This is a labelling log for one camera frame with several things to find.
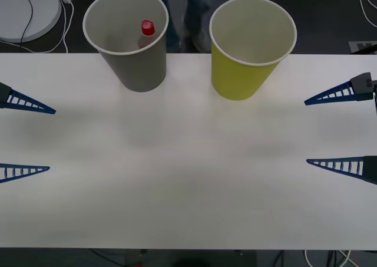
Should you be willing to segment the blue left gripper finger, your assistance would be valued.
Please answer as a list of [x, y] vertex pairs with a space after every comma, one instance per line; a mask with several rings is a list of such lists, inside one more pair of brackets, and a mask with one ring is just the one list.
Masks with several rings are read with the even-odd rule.
[[55, 114], [56, 110], [1, 83], [1, 108]]
[[0, 168], [0, 183], [6, 183], [13, 180], [22, 179], [24, 177], [33, 176], [39, 173], [46, 172], [50, 169], [49, 166], [32, 166], [6, 163], [1, 163]]

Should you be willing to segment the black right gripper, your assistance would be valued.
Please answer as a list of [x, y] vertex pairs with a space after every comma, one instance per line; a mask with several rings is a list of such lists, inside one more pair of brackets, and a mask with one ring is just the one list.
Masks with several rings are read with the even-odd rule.
[[[373, 100], [377, 113], [377, 81], [372, 80], [371, 73], [365, 72], [351, 78], [349, 81], [332, 87], [324, 92], [314, 95], [304, 101], [306, 106], [316, 104], [340, 103], [347, 101]], [[377, 182], [377, 157], [344, 157], [334, 159], [307, 159], [306, 162], [330, 172], [353, 177], [368, 183]]]

